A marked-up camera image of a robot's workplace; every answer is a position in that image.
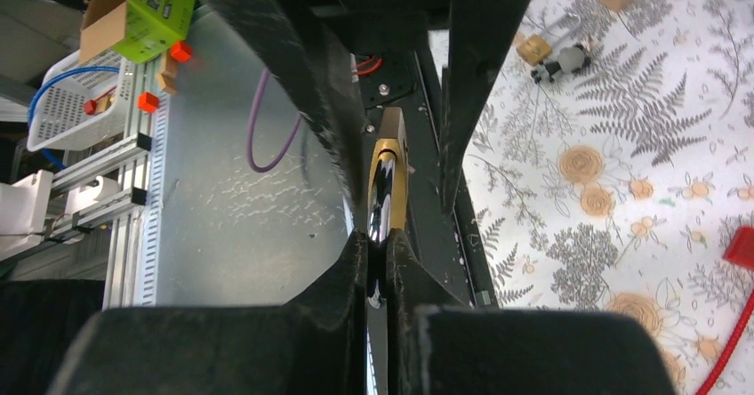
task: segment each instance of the metal bracket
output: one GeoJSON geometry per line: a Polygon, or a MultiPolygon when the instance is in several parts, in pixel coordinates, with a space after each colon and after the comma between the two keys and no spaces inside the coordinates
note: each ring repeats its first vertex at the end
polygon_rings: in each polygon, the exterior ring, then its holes
{"type": "Polygon", "coordinates": [[[98,175],[116,170],[129,160],[147,155],[151,149],[152,139],[146,134],[136,133],[122,139],[84,161],[56,173],[52,178],[52,194],[61,194],[86,184],[98,175]]]}
{"type": "Polygon", "coordinates": [[[388,52],[380,58],[383,63],[379,70],[358,79],[361,101],[365,109],[405,97],[413,93],[416,87],[402,53],[388,52]]]}
{"type": "Polygon", "coordinates": [[[476,300],[475,304],[477,306],[489,306],[492,304],[490,292],[488,292],[487,290],[474,293],[474,298],[476,300]]]}
{"type": "Polygon", "coordinates": [[[51,246],[56,246],[79,235],[82,230],[95,229],[103,223],[111,222],[116,217],[129,213],[147,202],[147,191],[131,188],[105,198],[99,203],[89,206],[74,215],[53,220],[45,231],[45,240],[38,246],[29,248],[10,257],[0,264],[15,263],[30,255],[37,254],[51,246]]]}

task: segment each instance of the toy figure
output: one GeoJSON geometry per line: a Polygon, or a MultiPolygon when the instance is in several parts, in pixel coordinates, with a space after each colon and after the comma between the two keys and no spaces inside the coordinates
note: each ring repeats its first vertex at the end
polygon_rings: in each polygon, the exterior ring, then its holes
{"type": "Polygon", "coordinates": [[[584,45],[576,44],[564,48],[555,60],[547,59],[541,64],[534,66],[532,78],[536,84],[542,80],[557,81],[564,73],[579,73],[591,64],[591,58],[587,55],[584,45]]]}

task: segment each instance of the red object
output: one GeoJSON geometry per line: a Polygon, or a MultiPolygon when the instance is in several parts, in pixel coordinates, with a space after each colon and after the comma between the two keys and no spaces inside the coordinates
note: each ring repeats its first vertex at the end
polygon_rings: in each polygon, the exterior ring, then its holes
{"type": "MultiPolygon", "coordinates": [[[[754,270],[754,228],[748,226],[739,228],[735,232],[723,258],[733,264],[754,270]]],[[[728,360],[733,355],[735,345],[741,339],[743,330],[746,328],[752,312],[754,312],[754,291],[749,294],[749,300],[746,302],[746,306],[743,307],[741,316],[738,318],[738,322],[735,323],[733,332],[726,343],[726,347],[720,353],[718,362],[712,368],[710,375],[702,383],[696,395],[707,395],[712,386],[715,385],[715,382],[723,373],[723,370],[725,370],[728,360]]]]}
{"type": "Polygon", "coordinates": [[[754,270],[754,228],[743,226],[738,229],[723,258],[748,270],[754,270]]]}
{"type": "Polygon", "coordinates": [[[361,67],[363,67],[363,66],[366,66],[367,64],[369,64],[369,63],[371,63],[372,61],[374,61],[374,58],[375,58],[375,57],[376,57],[376,55],[373,55],[372,57],[370,57],[370,58],[368,58],[368,59],[366,59],[366,60],[364,60],[364,61],[362,61],[362,62],[358,63],[358,64],[356,65],[356,67],[357,67],[357,68],[361,68],[361,67]]]}
{"type": "Polygon", "coordinates": [[[142,93],[139,96],[139,109],[144,110],[147,113],[152,113],[160,105],[160,99],[152,93],[142,93]]]}
{"type": "Polygon", "coordinates": [[[97,110],[97,101],[96,100],[89,100],[86,103],[84,103],[84,113],[87,115],[94,115],[94,112],[97,110]]]}
{"type": "Polygon", "coordinates": [[[96,99],[94,99],[94,101],[100,101],[101,99],[104,99],[106,95],[109,95],[110,93],[114,92],[115,90],[116,90],[115,87],[110,88],[109,90],[107,90],[106,92],[104,92],[100,97],[97,97],[96,99]]]}
{"type": "Polygon", "coordinates": [[[379,69],[380,66],[382,66],[382,58],[379,58],[377,62],[374,63],[374,66],[371,66],[369,69],[359,70],[358,72],[356,72],[356,74],[359,75],[360,77],[363,77],[363,76],[369,75],[370,73],[373,73],[374,71],[379,69]]]}
{"type": "Polygon", "coordinates": [[[184,41],[178,41],[170,47],[170,55],[175,60],[185,63],[191,59],[191,46],[184,41]]]}

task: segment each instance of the orange flower print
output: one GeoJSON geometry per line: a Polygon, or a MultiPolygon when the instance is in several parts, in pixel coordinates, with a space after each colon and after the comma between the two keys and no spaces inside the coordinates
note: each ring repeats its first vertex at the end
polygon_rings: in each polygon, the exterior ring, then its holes
{"type": "Polygon", "coordinates": [[[684,387],[686,380],[686,368],[681,366],[680,356],[675,356],[666,350],[660,350],[662,362],[668,370],[668,376],[676,388],[684,387]]]}
{"type": "Polygon", "coordinates": [[[615,202],[607,189],[599,185],[584,189],[581,198],[582,209],[593,217],[606,217],[613,211],[615,202]]]}
{"type": "Polygon", "coordinates": [[[677,198],[682,197],[686,200],[699,198],[712,203],[710,193],[715,189],[715,185],[711,182],[712,176],[713,173],[707,173],[700,180],[699,177],[694,177],[692,179],[691,175],[686,173],[686,186],[669,188],[668,192],[675,193],[677,198]]]}
{"type": "Polygon", "coordinates": [[[648,199],[654,194],[654,186],[646,178],[641,180],[631,180],[629,190],[634,199],[648,199]]]}
{"type": "Polygon", "coordinates": [[[751,178],[743,175],[743,186],[731,188],[728,191],[728,197],[737,196],[741,201],[754,201],[754,186],[751,185],[751,178]]]}
{"type": "Polygon", "coordinates": [[[618,262],[621,261],[623,256],[626,255],[626,253],[629,251],[629,249],[632,246],[634,250],[638,250],[638,248],[641,246],[643,242],[652,241],[658,246],[662,246],[665,249],[668,249],[668,246],[662,243],[660,239],[657,237],[657,234],[654,233],[654,228],[664,224],[666,221],[667,219],[658,219],[657,216],[650,217],[648,215],[645,215],[638,221],[633,222],[630,226],[631,241],[626,245],[625,248],[623,248],[623,252],[618,256],[618,259],[615,260],[614,266],[616,266],[618,262]]]}
{"type": "Polygon", "coordinates": [[[651,297],[621,293],[607,304],[606,310],[634,318],[652,337],[662,330],[660,306],[651,297]]]}
{"type": "Polygon", "coordinates": [[[571,183],[588,184],[596,181],[604,166],[599,152],[588,146],[573,146],[557,160],[560,174],[571,183]]]}
{"type": "Polygon", "coordinates": [[[692,244],[702,244],[704,248],[707,248],[707,238],[699,230],[691,230],[686,225],[686,230],[681,230],[680,234],[686,238],[686,248],[689,253],[692,252],[692,244]]]}
{"type": "Polygon", "coordinates": [[[723,351],[723,345],[718,341],[719,336],[714,339],[711,337],[705,337],[699,335],[694,347],[696,352],[702,357],[707,364],[715,363],[720,358],[720,353],[723,351]]]}
{"type": "Polygon", "coordinates": [[[536,268],[534,267],[534,265],[537,262],[538,261],[536,261],[536,260],[533,261],[530,256],[527,256],[526,257],[526,263],[524,263],[523,268],[521,268],[521,273],[523,273],[524,275],[534,273],[534,271],[536,270],[536,268]]]}

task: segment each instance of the fern leaf print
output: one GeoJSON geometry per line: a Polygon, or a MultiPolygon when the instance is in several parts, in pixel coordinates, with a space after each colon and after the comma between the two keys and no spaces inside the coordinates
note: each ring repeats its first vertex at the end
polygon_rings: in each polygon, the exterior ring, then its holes
{"type": "Polygon", "coordinates": [[[707,69],[707,73],[720,84],[729,99],[726,109],[719,116],[723,119],[734,105],[739,88],[747,84],[749,76],[754,73],[754,60],[745,57],[746,52],[754,47],[754,35],[736,33],[738,20],[735,11],[728,8],[724,0],[706,0],[702,8],[716,23],[708,27],[716,41],[711,46],[710,53],[716,57],[716,61],[725,64],[724,69],[720,69],[719,64],[718,67],[707,69]]]}
{"type": "Polygon", "coordinates": [[[497,262],[495,265],[492,265],[492,262],[490,262],[490,276],[493,278],[495,295],[501,306],[520,300],[534,288],[534,285],[515,289],[505,288],[509,279],[513,277],[513,269],[516,265],[517,254],[518,244],[515,244],[505,260],[497,262]]]}
{"type": "MultiPolygon", "coordinates": [[[[625,48],[608,53],[617,60],[625,48]]],[[[603,119],[591,126],[592,133],[613,134],[634,144],[631,157],[654,154],[652,165],[669,163],[678,151],[707,140],[706,136],[689,136],[685,132],[710,116],[712,110],[680,117],[686,95],[686,73],[672,89],[661,93],[666,52],[645,66],[640,62],[646,53],[641,48],[623,63],[606,69],[601,75],[575,86],[576,99],[593,104],[579,115],[603,119]]]]}

